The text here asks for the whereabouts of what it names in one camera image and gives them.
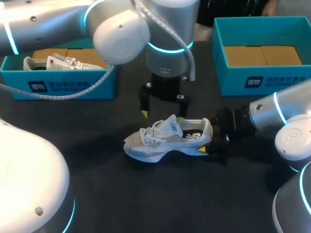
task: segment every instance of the shoe lace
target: shoe lace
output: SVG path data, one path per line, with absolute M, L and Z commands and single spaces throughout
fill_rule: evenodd
M 139 130 L 141 140 L 145 146 L 148 145 L 147 142 L 166 142 L 165 139 L 161 139 L 162 136 L 160 134 L 155 134 L 160 132 L 158 126 L 161 122 L 163 122 L 163 120 L 157 121 L 152 127 L 148 127 L 147 129 L 141 128 Z
M 75 58 L 66 57 L 65 62 L 67 62 L 68 66 L 73 69 L 82 69 L 81 62 L 77 61 Z

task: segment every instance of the shoe logo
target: shoe logo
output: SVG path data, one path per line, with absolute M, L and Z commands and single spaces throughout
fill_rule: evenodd
M 28 85 L 32 92 L 48 92 L 43 81 L 28 81 Z
M 195 140 L 195 139 L 198 139 L 199 137 L 201 137 L 201 134 L 200 133 L 193 133 L 193 134 L 186 134 L 186 137 L 185 139 L 186 140 Z

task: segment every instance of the box logo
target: box logo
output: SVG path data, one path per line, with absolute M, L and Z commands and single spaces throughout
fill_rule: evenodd
M 43 81 L 29 81 L 28 85 L 32 92 L 47 92 L 47 88 Z
M 260 87 L 263 80 L 263 76 L 250 76 L 247 78 L 245 88 Z

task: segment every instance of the white shoe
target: white shoe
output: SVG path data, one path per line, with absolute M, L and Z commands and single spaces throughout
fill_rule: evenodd
M 100 66 L 82 63 L 75 58 L 64 57 L 54 53 L 48 56 L 47 60 L 35 60 L 25 57 L 24 70 L 62 70 L 62 69 L 103 69 Z
M 172 115 L 127 137 L 123 148 L 134 159 L 156 163 L 172 150 L 188 155 L 207 155 L 198 150 L 212 138 L 213 127 L 208 119 L 183 120 L 178 124 L 177 117 Z

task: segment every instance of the shoe box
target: shoe box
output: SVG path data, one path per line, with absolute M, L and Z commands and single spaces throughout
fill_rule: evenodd
M 23 60 L 47 59 L 57 53 L 75 58 L 82 63 L 101 66 L 98 70 L 23 70 Z M 66 43 L 55 48 L 37 50 L 32 53 L 7 56 L 4 58 L 0 73 L 6 85 L 44 95 L 64 96 L 83 91 L 95 84 L 110 68 L 93 48 L 89 39 Z M 117 71 L 114 70 L 107 79 L 93 91 L 78 97 L 81 100 L 110 100 L 114 98 L 117 88 Z M 38 100 L 22 94 L 11 93 L 16 100 Z
M 211 44 L 223 96 L 269 95 L 311 78 L 306 17 L 216 18 Z

